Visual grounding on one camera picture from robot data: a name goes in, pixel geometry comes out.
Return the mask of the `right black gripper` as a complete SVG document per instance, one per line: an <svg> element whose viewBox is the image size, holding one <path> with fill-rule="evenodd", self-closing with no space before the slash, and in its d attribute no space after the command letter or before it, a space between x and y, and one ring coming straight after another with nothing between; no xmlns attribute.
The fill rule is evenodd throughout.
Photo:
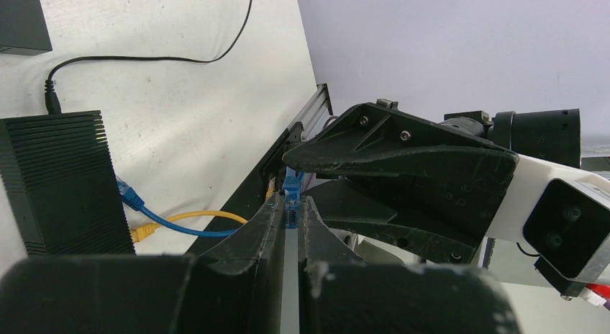
<svg viewBox="0 0 610 334"><path fill-rule="evenodd" d="M395 177L395 208L353 182L305 191L330 228L364 235L434 263L468 264L504 199L519 156L488 139L483 111L430 122L357 104L283 154L296 171Z"/></svg>

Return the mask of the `black network switch small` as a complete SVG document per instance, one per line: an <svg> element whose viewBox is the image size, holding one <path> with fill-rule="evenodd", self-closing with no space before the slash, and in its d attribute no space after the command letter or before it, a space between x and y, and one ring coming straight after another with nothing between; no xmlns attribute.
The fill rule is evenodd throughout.
<svg viewBox="0 0 610 334"><path fill-rule="evenodd" d="M28 255L135 254L101 112L2 119L1 180Z"/></svg>

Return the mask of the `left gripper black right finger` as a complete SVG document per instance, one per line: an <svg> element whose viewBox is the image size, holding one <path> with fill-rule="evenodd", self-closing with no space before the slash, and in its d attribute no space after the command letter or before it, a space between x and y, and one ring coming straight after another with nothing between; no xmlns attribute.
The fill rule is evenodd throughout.
<svg viewBox="0 0 610 334"><path fill-rule="evenodd" d="M302 333L520 333L506 292L486 270L368 263L323 223L311 197L299 214Z"/></svg>

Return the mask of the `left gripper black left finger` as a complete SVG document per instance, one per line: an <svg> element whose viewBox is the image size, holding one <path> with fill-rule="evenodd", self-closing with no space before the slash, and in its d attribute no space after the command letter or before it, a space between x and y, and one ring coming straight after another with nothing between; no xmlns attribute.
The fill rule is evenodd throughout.
<svg viewBox="0 0 610 334"><path fill-rule="evenodd" d="M201 255L25 259L1 279L1 331L278 333L284 202Z"/></svg>

